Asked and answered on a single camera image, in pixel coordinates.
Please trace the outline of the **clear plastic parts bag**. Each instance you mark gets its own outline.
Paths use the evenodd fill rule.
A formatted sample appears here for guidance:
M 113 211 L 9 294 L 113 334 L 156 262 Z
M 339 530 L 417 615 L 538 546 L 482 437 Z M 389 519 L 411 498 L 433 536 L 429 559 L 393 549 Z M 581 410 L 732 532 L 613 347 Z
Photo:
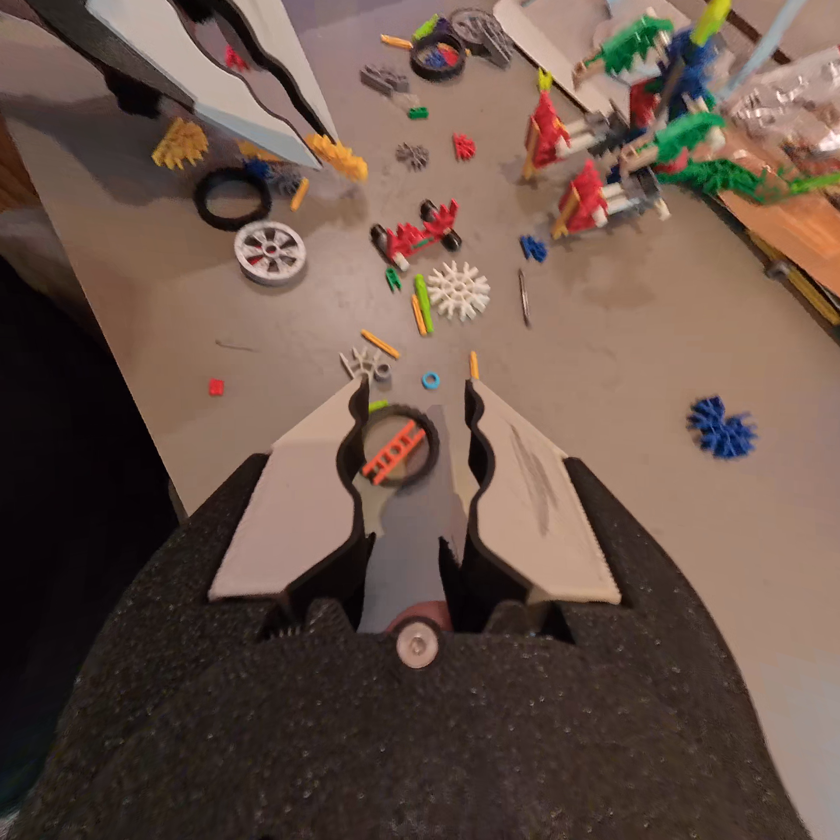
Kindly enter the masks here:
M 727 102 L 731 121 L 778 149 L 803 174 L 839 166 L 839 47 L 832 45 L 751 78 Z

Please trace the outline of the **black rubber tyre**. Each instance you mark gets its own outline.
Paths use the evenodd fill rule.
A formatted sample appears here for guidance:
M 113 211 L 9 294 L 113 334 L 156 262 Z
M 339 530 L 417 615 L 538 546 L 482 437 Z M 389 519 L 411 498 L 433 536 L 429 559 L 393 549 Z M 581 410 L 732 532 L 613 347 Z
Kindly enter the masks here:
M 405 464 L 394 469 L 391 478 L 387 480 L 383 486 L 373 486 L 386 489 L 406 489 L 418 484 L 426 477 L 428 477 L 435 469 L 440 456 L 440 437 L 437 427 L 434 425 L 431 418 L 423 411 L 413 406 L 406 404 L 394 403 L 381 411 L 373 414 L 368 414 L 368 418 L 363 430 L 362 444 L 364 464 L 371 460 L 390 440 L 397 434 L 405 423 L 413 419 L 416 424 L 420 426 L 426 433 L 425 440 L 415 449 L 415 451 L 408 457 Z M 377 435 L 382 435 L 380 428 L 383 427 L 385 431 L 392 430 L 392 434 L 387 440 L 382 440 L 383 446 L 373 455 L 367 455 L 366 449 L 370 438 L 377 440 Z
M 212 213 L 208 208 L 211 193 L 220 186 L 234 182 L 244 184 L 255 191 L 258 198 L 257 207 L 250 213 L 237 217 L 220 216 Z M 268 185 L 243 166 L 225 166 L 207 172 L 195 185 L 192 198 L 198 216 L 204 223 L 225 232 L 237 232 L 248 224 L 267 218 L 273 206 Z
M 422 65 L 421 56 L 426 49 L 437 47 L 439 42 L 446 43 L 458 50 L 458 63 L 454 66 L 446 66 L 443 69 L 435 70 Z M 444 82 L 459 77 L 466 65 L 466 47 L 453 34 L 447 31 L 432 33 L 430 36 L 413 43 L 413 49 L 409 55 L 409 62 L 412 71 L 420 78 L 432 82 Z

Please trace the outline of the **white stand base board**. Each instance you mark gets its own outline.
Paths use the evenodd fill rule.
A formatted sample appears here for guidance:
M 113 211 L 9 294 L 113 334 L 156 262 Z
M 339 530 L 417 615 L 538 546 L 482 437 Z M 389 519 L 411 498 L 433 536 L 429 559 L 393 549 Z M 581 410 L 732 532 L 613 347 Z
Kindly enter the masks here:
M 492 13 L 520 51 L 550 72 L 554 83 L 584 110 L 608 114 L 615 107 L 624 117 L 630 87 L 656 72 L 656 56 L 618 78 L 596 75 L 575 88 L 572 71 L 578 61 L 644 13 L 669 19 L 676 30 L 690 25 L 675 6 L 660 1 L 499 1 Z

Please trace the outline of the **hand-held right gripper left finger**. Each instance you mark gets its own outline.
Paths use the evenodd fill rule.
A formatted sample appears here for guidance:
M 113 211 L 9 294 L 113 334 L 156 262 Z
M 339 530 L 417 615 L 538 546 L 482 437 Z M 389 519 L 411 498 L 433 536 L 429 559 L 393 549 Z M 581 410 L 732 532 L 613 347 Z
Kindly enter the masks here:
M 354 480 L 370 386 L 353 380 L 271 446 L 207 592 L 210 603 L 271 601 L 302 619 L 338 602 L 359 629 L 372 551 Z

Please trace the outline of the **yellow fan connector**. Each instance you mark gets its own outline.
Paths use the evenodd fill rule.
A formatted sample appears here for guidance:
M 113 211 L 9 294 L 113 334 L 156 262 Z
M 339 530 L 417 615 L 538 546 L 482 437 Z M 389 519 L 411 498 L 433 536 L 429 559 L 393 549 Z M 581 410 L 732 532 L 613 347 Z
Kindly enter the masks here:
M 158 167 L 183 170 L 185 164 L 200 162 L 207 151 L 208 141 L 201 126 L 178 117 L 154 148 L 151 159 Z

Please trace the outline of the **yellow snowflake connector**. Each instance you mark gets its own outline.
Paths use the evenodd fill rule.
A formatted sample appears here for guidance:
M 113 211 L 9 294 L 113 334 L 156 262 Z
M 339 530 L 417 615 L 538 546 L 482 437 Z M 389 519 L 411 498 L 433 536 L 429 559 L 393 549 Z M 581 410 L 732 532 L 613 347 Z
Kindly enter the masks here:
M 369 170 L 364 158 L 353 153 L 350 147 L 333 141 L 326 134 L 311 133 L 304 139 L 310 151 L 322 162 L 352 182 L 365 182 Z

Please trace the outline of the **red toothed connector assembly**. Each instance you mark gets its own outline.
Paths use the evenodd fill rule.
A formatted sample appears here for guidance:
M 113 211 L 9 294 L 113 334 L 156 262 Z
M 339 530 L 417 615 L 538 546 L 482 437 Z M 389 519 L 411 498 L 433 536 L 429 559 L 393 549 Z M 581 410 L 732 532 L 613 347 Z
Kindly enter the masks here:
M 416 253 L 420 252 L 421 250 L 423 250 L 427 247 L 430 247 L 432 245 L 441 245 L 439 243 L 433 243 L 430 239 L 426 238 L 426 233 L 425 233 L 425 229 L 424 229 L 424 222 L 422 221 L 422 219 L 421 219 L 421 222 L 422 222 L 421 227 L 418 227 L 414 224 L 404 223 L 404 224 L 397 225 L 396 229 L 387 228 L 388 230 L 392 231 L 392 235 L 399 242 L 400 246 L 402 247 L 402 252 L 406 255 L 408 261 Z

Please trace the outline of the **light grey wedge connector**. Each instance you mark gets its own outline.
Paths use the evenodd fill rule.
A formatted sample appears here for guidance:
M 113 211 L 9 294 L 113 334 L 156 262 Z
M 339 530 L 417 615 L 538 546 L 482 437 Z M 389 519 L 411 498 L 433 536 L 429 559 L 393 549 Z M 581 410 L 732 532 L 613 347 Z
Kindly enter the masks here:
M 352 348 L 349 355 L 339 353 L 339 360 L 343 369 L 352 380 L 367 381 L 371 384 L 379 373 L 390 372 L 390 363 L 382 357 L 381 350 Z

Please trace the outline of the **orange ladder-shaped connector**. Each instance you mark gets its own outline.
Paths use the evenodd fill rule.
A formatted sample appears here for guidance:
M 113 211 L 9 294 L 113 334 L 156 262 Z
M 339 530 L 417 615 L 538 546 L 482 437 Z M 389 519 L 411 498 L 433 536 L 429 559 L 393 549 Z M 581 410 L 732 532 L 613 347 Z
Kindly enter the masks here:
M 394 469 L 405 464 L 425 437 L 425 431 L 417 422 L 413 419 L 408 420 L 376 456 L 362 467 L 362 477 L 375 487 L 383 486 L 391 478 Z

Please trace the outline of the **grey half-round connector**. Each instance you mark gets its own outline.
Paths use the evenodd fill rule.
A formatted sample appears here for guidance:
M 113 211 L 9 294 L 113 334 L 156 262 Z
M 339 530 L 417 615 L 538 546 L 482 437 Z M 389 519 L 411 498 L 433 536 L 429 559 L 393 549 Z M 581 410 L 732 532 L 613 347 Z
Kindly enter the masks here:
M 365 65 L 360 69 L 360 81 L 368 88 L 390 97 L 395 93 L 410 92 L 406 74 L 388 66 Z

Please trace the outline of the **colourful construction toy model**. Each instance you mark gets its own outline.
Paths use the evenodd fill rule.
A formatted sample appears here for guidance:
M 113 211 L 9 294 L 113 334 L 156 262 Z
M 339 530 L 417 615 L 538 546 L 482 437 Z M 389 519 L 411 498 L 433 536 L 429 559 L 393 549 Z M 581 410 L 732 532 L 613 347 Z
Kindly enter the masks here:
M 572 82 L 579 88 L 591 77 L 619 77 L 656 56 L 657 74 L 630 87 L 627 117 L 613 107 L 608 114 L 586 111 L 568 124 L 549 93 L 540 93 L 528 123 L 521 178 L 530 181 L 552 164 L 588 154 L 559 201 L 552 238 L 601 228 L 618 214 L 651 207 L 667 218 L 661 179 L 762 201 L 762 180 L 719 155 L 728 139 L 726 122 L 707 89 L 711 39 L 730 8 L 730 2 L 710 3 L 694 24 L 679 30 L 669 19 L 644 13 L 576 64 Z

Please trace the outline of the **orange cardboard toy box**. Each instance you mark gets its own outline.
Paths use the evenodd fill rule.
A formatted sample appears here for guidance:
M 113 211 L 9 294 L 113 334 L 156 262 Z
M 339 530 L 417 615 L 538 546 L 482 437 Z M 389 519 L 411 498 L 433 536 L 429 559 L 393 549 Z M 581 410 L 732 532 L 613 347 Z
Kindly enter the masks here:
M 792 286 L 822 317 L 835 338 L 839 331 L 838 171 L 809 176 L 743 143 L 727 151 L 734 164 L 762 180 L 762 201 L 745 193 L 720 192 L 717 199 L 764 257 L 786 260 Z

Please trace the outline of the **black and silver tube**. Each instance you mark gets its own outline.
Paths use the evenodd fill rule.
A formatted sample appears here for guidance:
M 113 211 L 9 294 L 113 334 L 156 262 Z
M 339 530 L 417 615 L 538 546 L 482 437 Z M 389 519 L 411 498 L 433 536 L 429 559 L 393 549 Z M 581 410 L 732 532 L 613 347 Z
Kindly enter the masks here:
M 458 253 L 463 244 L 462 238 L 455 231 L 458 211 L 459 205 L 455 199 L 442 205 L 426 200 L 421 204 L 419 211 L 426 238 L 441 244 L 451 254 Z

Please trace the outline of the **large blue snowflake connector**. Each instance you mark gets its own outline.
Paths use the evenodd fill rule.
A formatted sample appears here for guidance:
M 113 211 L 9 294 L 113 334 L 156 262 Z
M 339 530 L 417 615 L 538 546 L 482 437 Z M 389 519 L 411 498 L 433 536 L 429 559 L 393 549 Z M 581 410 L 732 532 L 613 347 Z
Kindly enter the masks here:
M 695 436 L 699 449 L 719 460 L 750 455 L 758 438 L 752 415 L 728 414 L 719 395 L 693 402 L 686 417 L 686 427 Z

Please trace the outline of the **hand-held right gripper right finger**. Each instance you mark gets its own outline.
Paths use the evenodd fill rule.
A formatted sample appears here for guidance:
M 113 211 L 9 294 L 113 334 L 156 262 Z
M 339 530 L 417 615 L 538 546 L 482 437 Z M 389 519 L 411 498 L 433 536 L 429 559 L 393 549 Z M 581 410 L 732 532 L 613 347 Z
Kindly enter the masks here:
M 622 590 L 567 454 L 487 383 L 465 384 L 465 537 L 443 554 L 457 634 L 581 634 L 622 615 Z

